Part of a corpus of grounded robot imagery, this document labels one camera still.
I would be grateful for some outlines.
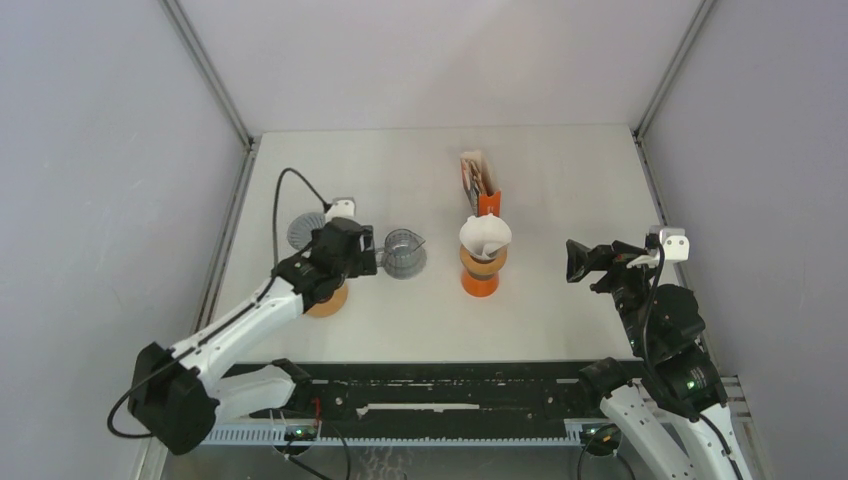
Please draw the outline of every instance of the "white table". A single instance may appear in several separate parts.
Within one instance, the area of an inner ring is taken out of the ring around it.
[[[478,299],[460,285],[459,228],[471,213],[459,154],[482,149],[503,190],[513,230],[500,288]],[[350,281],[337,314],[298,318],[243,361],[497,362],[631,358],[609,295],[565,281],[565,241],[641,245],[658,223],[627,127],[556,126],[267,133],[263,135],[216,315],[268,275],[271,208],[280,170],[298,168],[328,200],[353,196],[357,220],[380,242],[409,228],[427,240],[427,267],[411,280],[381,273]],[[295,176],[280,201],[285,229],[320,205]],[[676,282],[666,269],[663,282]]]

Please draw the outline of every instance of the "cardboard box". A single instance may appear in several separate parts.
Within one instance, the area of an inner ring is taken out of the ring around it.
[[[462,187],[478,217],[490,213],[501,215],[501,189],[495,179],[492,165],[480,150],[464,152],[459,156],[462,167]]]

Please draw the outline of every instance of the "gray wall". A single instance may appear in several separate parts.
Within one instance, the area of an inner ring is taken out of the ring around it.
[[[635,126],[698,2],[183,1],[254,133]]]
[[[646,144],[778,479],[841,478],[848,452],[846,19],[719,2]]]
[[[106,414],[190,330],[242,157],[211,98],[153,0],[0,5],[3,478],[129,475]]]

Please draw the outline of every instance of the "orange stand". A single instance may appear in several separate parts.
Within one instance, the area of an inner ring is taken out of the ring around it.
[[[462,271],[462,288],[469,295],[488,297],[498,289],[498,271],[506,263],[506,249],[503,249],[494,260],[481,262],[471,256],[464,246],[459,247],[459,259],[465,270]]]
[[[333,293],[333,296],[330,297],[329,300],[324,303],[316,303],[306,312],[306,314],[315,318],[329,317],[341,310],[347,301],[347,293],[347,283],[345,283],[341,288]]]

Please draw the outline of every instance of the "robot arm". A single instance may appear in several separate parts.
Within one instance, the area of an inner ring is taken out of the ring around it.
[[[645,243],[645,248],[639,248],[616,241],[590,250],[569,240],[567,280],[579,282],[592,271],[605,272],[590,289],[612,295],[633,355],[651,362],[656,372],[656,378],[643,378],[643,386],[668,414],[688,455],[645,407],[616,360],[607,358],[581,370],[580,383],[590,404],[598,405],[615,422],[657,478],[750,480],[733,434],[721,377],[696,343],[705,324],[692,292],[675,285],[659,286],[650,309],[651,328],[645,337],[642,334],[659,249],[666,263],[685,261],[689,240],[683,229],[652,227]],[[643,343],[653,352],[651,358],[646,358]]]
[[[352,202],[342,204],[350,211],[341,213],[352,214]],[[223,377],[246,350],[328,300],[346,279],[377,273],[372,228],[342,214],[331,208],[308,256],[282,260],[226,315],[168,349],[152,343],[139,353],[129,411],[172,453],[192,450],[217,422],[288,402],[294,382],[277,366]]]

